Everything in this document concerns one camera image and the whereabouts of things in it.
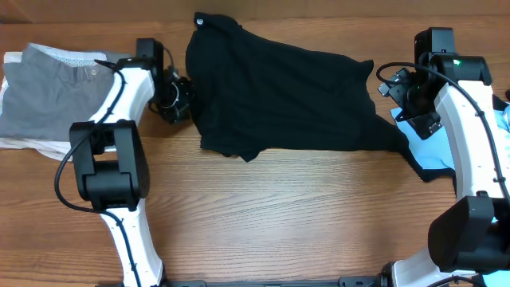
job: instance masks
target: wire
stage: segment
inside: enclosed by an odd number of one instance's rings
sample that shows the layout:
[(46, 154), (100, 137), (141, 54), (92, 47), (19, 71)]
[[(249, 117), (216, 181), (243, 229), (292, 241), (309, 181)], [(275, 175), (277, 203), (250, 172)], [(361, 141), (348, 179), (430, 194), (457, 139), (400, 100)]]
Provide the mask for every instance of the wire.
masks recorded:
[(445, 278), (443, 280), (437, 281), (436, 283), (433, 283), (432, 285), (429, 285), (429, 287), (440, 287), (440, 286), (443, 286), (444, 284), (447, 284), (450, 282), (455, 282), (457, 285), (459, 285), (459, 281), (468, 282), (470, 284), (473, 284), (476, 287), (487, 287), (487, 285), (485, 285), (484, 283), (481, 283), (479, 281), (474, 281), (473, 279), (469, 279), (469, 278), (461, 277), (461, 276), (452, 276), (452, 277)]
[(494, 143), (494, 137), (492, 136), (492, 132), (491, 132), (491, 129), (490, 129), (489, 125), (488, 125), (488, 121), (485, 118), (485, 113), (478, 106), (477, 102), (468, 94), (468, 92), (466, 92), (455, 81), (453, 81), (452, 79), (448, 78), (447, 76), (445, 76), (445, 75), (443, 75), (443, 74), (441, 74), (441, 73), (439, 73), (437, 71), (434, 71), (434, 70), (432, 70), (432, 69), (430, 69), (428, 67), (425, 67), (424, 65), (416, 65), (416, 64), (408, 63), (408, 62), (392, 62), (392, 63), (388, 63), (388, 64), (385, 64), (385, 65), (382, 65), (379, 69), (377, 69), (377, 72), (375, 73), (376, 77), (381, 82), (386, 83), (386, 84), (392, 84), (392, 85), (400, 85), (400, 84), (402, 84), (402, 82), (389, 81), (389, 80), (384, 79), (384, 78), (381, 77), (381, 72), (384, 69), (389, 68), (389, 67), (395, 67), (395, 66), (412, 67), (412, 68), (415, 68), (415, 69), (418, 69), (418, 70), (422, 70), (422, 71), (426, 71), (428, 73), (431, 73), (434, 76), (440, 77), (442, 80), (447, 81), (450, 85), (455, 87), (462, 95), (464, 95), (466, 100), (468, 100), (468, 102), (473, 106), (473, 108), (475, 109), (475, 112), (480, 117), (481, 123), (484, 125), (485, 133), (487, 134), (488, 144), (489, 144), (489, 146), (491, 148), (492, 160), (494, 161), (494, 170), (496, 171), (496, 179), (495, 180), (500, 184), (501, 191), (503, 192), (503, 195), (507, 199), (508, 205), (510, 206), (510, 195), (508, 194), (508, 189), (507, 189), (507, 186), (505, 184), (506, 178), (503, 176), (503, 173), (501, 171), (500, 159), (499, 159), (499, 157), (497, 155), (496, 144)]
[[(96, 61), (98, 64), (101, 64), (101, 65), (105, 65), (104, 62), (102, 61)], [(113, 70), (114, 73), (118, 73), (119, 76), (120, 76), (120, 79), (121, 79), (121, 84), (120, 84), (120, 90), (119, 92), (117, 93), (116, 97), (114, 98), (113, 102), (112, 102), (112, 105), (107, 109), (106, 113), (104, 114), (104, 116), (97, 121), (96, 124), (94, 124), (94, 126), (88, 130), (88, 132), (82, 136), (77, 142), (76, 144), (74, 145), (74, 147), (71, 147), (71, 149), (68, 151), (67, 154), (65, 154), (63, 160), (61, 161), (61, 164), (58, 166), (58, 169), (57, 169), (57, 173), (55, 174), (55, 194), (57, 195), (58, 199), (65, 205), (67, 206), (68, 208), (72, 209), (72, 210), (78, 210), (78, 211), (83, 211), (83, 212), (89, 212), (89, 213), (93, 213), (93, 214), (104, 214), (104, 215), (107, 215), (109, 216), (110, 218), (112, 218), (115, 222), (116, 222), (116, 225), (120, 228), (120, 232), (122, 233), (122, 237), (124, 238), (124, 242), (126, 244), (126, 249), (127, 249), (127, 257), (129, 258), (129, 263), (131, 264), (131, 271), (133, 271), (133, 273), (135, 274), (135, 279), (136, 279), (136, 284), (138, 287), (142, 287), (141, 283), (140, 283), (140, 279), (139, 279), (139, 275), (138, 275), (138, 271), (136, 270), (136, 264), (135, 264), (135, 260), (133, 259), (133, 254), (131, 252), (131, 247), (129, 245), (129, 240), (128, 240), (128, 236), (126, 234), (126, 230), (124, 229), (124, 226), (122, 224), (122, 222), (120, 221), (120, 219), (118, 217), (116, 217), (113, 213), (111, 212), (108, 212), (106, 210), (104, 211), (100, 211), (100, 210), (93, 210), (92, 208), (87, 208), (87, 207), (82, 207), (82, 206), (76, 206), (72, 203), (70, 203), (69, 201), (67, 201), (64, 196), (62, 196), (62, 193), (61, 193), (61, 189), (60, 189), (60, 181), (61, 181), (61, 175), (62, 175), (62, 171), (64, 170), (64, 167), (65, 167), (65, 164), (68, 162), (68, 160), (71, 158), (71, 156), (73, 155), (73, 153), (77, 150), (77, 148), (85, 141), (89, 138), (89, 136), (95, 132), (96, 130), (99, 129), (100, 125), (102, 123), (104, 123), (104, 121), (112, 114), (112, 111), (113, 111), (113, 108), (115, 107), (115, 105), (117, 104), (117, 102), (119, 101), (120, 99), (120, 96), (122, 95), (123, 91), (124, 91), (124, 87), (126, 85), (126, 81), (124, 79), (124, 75), (118, 70), (118, 69), (115, 69), (113, 68), (112, 65), (105, 65), (106, 67), (110, 68)]]

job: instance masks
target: gray clothing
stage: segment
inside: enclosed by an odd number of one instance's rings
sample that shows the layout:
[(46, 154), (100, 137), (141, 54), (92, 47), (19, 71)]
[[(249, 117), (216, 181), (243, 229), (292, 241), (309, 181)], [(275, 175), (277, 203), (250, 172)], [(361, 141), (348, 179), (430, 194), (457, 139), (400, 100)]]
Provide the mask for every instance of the gray clothing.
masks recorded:
[[(105, 54), (115, 62), (126, 57)], [(71, 67), (30, 45), (21, 63), (5, 63), (3, 69), (9, 88), (0, 137), (6, 138), (69, 141), (71, 124), (88, 121), (113, 86), (113, 73), (104, 66)]]

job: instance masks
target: black t-shirt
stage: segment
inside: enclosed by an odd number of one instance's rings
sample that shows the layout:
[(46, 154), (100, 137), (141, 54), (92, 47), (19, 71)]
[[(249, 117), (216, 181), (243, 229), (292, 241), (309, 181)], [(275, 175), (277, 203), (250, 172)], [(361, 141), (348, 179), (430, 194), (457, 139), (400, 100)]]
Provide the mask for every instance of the black t-shirt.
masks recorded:
[(269, 147), (387, 150), (414, 161), (407, 138), (375, 114), (366, 85), (373, 61), (269, 41), (222, 15), (194, 21), (186, 69), (201, 148), (246, 162)]

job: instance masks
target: wooden table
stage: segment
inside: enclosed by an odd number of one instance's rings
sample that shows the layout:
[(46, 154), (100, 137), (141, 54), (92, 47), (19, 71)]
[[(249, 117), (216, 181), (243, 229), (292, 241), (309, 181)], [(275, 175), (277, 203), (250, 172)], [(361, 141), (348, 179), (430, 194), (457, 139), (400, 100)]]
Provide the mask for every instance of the wooden table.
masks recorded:
[[(274, 41), (374, 59), (414, 60), (414, 35), (453, 27), (457, 51), (489, 63), (493, 88), (510, 88), (508, 17), (329, 18), (241, 24)], [(28, 42), (70, 50), (135, 52), (155, 37), (183, 72), (188, 22), (0, 26), (0, 52)], [(367, 89), (391, 120), (392, 100)], [(151, 169), (147, 216), (155, 248), (175, 280), (334, 279), (375, 274), (424, 246), (430, 223), (454, 202), (451, 179), (423, 183), (385, 151), (262, 152), (251, 163), (199, 148), (192, 124), (145, 112), (140, 134)], [(53, 192), (58, 162), (33, 150), (0, 151), (0, 285), (91, 286), (120, 281), (120, 262), (99, 216), (69, 210)], [(72, 167), (62, 189), (81, 203)]]

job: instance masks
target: black bracket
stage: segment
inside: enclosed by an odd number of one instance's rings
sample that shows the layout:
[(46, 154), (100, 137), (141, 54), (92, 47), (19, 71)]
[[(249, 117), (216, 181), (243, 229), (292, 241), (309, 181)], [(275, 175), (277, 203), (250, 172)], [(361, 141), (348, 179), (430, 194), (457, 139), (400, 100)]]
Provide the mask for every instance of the black bracket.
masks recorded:
[[(74, 123), (69, 131), (71, 147), (96, 124)], [(118, 160), (95, 161), (106, 147), (116, 147)], [(127, 207), (136, 210), (149, 192), (149, 167), (134, 120), (100, 124), (74, 152), (74, 171), (80, 196), (94, 210)]]

